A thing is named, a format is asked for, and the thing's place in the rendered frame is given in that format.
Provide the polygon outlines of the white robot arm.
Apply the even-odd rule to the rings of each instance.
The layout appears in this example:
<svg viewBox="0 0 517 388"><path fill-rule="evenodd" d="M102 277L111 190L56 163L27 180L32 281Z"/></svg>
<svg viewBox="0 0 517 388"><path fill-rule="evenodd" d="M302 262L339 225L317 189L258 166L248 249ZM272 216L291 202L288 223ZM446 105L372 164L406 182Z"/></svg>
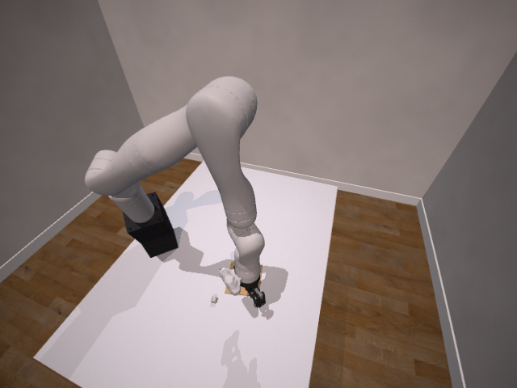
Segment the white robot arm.
<svg viewBox="0 0 517 388"><path fill-rule="evenodd" d="M254 223L254 190L240 164L240 139L256 111L257 97L250 84L231 76L217 78L186 106L133 134L118 152L99 151L85 177L92 192L109 196L132 221L143 223L154 215L154 206L140 181L172 167L198 147L221 195L236 246L235 271L219 271L234 296L241 292L241 283L259 278L265 246Z"/></svg>

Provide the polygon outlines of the tan flat mat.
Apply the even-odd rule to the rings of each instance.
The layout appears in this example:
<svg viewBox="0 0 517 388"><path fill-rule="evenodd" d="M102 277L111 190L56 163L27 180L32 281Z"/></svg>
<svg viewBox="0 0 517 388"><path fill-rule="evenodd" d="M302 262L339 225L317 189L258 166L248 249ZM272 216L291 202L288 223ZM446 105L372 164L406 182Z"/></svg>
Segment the tan flat mat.
<svg viewBox="0 0 517 388"><path fill-rule="evenodd" d="M235 266L235 262L231 262L230 269L233 270L233 266ZM260 264L260 281L258 283L259 289L260 289L260 285L261 285L262 268L263 268L263 266ZM231 294L231 292L228 290L227 287L225 288L225 293ZM246 290L246 288L243 288L243 287L241 287L241 292L238 295L249 296L248 291Z"/></svg>

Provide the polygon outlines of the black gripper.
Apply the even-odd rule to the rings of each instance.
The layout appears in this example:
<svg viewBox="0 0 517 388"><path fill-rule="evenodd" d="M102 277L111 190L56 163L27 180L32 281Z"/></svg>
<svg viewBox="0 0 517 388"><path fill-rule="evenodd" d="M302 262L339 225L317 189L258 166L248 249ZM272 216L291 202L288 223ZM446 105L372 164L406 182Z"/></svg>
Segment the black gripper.
<svg viewBox="0 0 517 388"><path fill-rule="evenodd" d="M260 281L260 276L259 276L259 278L255 282L252 282L252 283L249 283L249 284L241 283L241 287L246 288L246 290L248 291L248 294L250 295L250 297L253 298L253 300L254 300L254 307L255 308L256 307L260 308L261 306L263 306L266 303L265 293L263 291L259 292L260 291L259 287L258 287L259 281ZM253 293L253 294L251 294L251 293Z"/></svg>

